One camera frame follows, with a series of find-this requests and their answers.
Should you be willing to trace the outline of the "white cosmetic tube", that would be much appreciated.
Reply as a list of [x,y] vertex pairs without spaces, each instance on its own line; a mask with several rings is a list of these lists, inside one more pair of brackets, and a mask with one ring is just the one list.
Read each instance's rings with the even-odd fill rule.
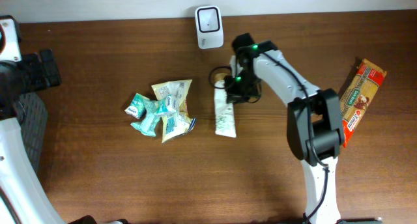
[[226,75],[226,73],[219,73],[214,76],[215,134],[236,138],[237,133],[233,104],[227,103],[224,80]]

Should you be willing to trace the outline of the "small white teal packet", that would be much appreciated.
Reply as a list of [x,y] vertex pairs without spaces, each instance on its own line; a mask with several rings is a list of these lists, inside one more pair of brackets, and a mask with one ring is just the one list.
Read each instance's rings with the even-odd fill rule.
[[166,97],[157,101],[157,107],[154,112],[156,116],[166,116],[178,111],[179,99],[172,94],[168,94]]

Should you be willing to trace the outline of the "cream snack bag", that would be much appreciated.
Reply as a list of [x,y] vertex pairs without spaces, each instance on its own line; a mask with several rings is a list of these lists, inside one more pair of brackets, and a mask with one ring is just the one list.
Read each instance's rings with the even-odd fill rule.
[[183,79],[167,81],[151,86],[157,100],[161,100],[168,94],[172,94],[179,99],[178,111],[170,115],[162,116],[162,143],[187,134],[195,126],[196,119],[190,118],[186,102],[191,83],[191,79]]

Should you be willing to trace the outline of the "small teal tissue pack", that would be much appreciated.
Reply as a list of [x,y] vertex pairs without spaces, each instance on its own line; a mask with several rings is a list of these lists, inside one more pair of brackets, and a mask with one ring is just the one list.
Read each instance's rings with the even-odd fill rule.
[[149,99],[139,93],[136,93],[130,105],[124,110],[127,115],[140,119],[145,112],[145,102]]

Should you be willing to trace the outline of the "orange spaghetti pasta pack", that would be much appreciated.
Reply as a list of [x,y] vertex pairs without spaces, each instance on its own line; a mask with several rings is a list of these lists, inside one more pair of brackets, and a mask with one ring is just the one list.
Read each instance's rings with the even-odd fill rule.
[[351,83],[343,93],[340,99],[340,109],[345,148],[386,75],[387,71],[369,60],[363,59]]

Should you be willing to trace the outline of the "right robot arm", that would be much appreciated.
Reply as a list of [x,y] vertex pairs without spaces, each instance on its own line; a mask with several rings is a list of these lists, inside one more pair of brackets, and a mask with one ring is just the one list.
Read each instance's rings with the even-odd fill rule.
[[338,223],[336,165],[345,141],[339,97],[300,75],[272,41],[256,43],[250,34],[232,42],[227,103],[254,103],[265,82],[287,108],[287,142],[303,168],[307,205],[303,223]]

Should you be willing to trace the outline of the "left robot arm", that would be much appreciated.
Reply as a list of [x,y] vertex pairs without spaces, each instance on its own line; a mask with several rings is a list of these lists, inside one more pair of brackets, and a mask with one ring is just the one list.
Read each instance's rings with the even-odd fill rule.
[[36,92],[59,86],[49,49],[22,55],[16,20],[1,16],[1,222],[63,223],[36,175],[48,112]]

